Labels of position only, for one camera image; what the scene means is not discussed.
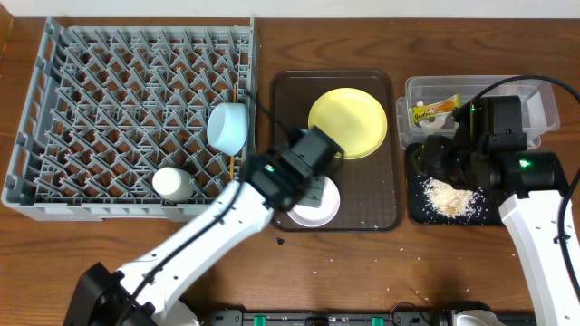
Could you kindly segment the white tissue paper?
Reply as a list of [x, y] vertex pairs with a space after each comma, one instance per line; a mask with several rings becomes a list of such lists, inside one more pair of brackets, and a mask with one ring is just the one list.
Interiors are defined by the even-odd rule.
[[[423, 101], [418, 101], [415, 106], [427, 105]], [[425, 131], [441, 131], [445, 129], [452, 129], [455, 123], [451, 120], [451, 113], [445, 113], [443, 115], [430, 118], [428, 120], [422, 120], [418, 123], [414, 123], [419, 129]]]

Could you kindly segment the white cup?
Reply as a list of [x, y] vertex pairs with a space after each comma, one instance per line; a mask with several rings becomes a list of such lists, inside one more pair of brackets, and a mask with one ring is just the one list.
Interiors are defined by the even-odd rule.
[[152, 186], [163, 199], [183, 202], [195, 192], [191, 179], [192, 176], [185, 170], [165, 167], [154, 173]]

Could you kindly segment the yellow round plate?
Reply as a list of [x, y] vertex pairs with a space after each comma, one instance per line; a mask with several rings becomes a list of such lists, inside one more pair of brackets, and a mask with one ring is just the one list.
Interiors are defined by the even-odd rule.
[[339, 88], [320, 96], [308, 114], [308, 128], [317, 127], [344, 151], [345, 159], [371, 155], [386, 138], [383, 106], [368, 92]]

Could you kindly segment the green snack wrapper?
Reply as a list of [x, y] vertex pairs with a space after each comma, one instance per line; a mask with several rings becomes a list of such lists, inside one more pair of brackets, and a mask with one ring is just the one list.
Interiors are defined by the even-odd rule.
[[454, 109], [460, 107], [460, 100], [461, 95], [457, 93], [444, 101], [415, 106], [411, 109], [413, 122], [418, 123], [422, 120], [428, 120], [445, 113], [451, 113]]

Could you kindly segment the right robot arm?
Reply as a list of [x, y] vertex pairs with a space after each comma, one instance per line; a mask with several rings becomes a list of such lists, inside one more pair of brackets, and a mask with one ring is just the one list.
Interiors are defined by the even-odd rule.
[[579, 241], [568, 181], [553, 152], [527, 147], [518, 96], [477, 97], [452, 112], [453, 138], [429, 135], [414, 169], [460, 190], [483, 191], [517, 249], [539, 325], [579, 322]]

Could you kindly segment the light blue bowl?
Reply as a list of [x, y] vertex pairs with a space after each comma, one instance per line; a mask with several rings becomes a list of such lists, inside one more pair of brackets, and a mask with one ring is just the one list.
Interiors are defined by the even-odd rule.
[[248, 131], [249, 115], [245, 104], [223, 102], [209, 116], [208, 143], [226, 155], [235, 156], [244, 147]]

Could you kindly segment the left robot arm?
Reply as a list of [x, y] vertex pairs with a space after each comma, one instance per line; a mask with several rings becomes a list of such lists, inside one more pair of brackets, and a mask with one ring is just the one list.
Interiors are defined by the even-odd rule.
[[290, 145], [249, 157], [201, 215], [114, 272], [97, 263], [79, 278], [64, 326], [197, 325], [181, 295], [228, 251], [293, 208], [310, 180], [344, 151], [321, 129], [296, 130]]

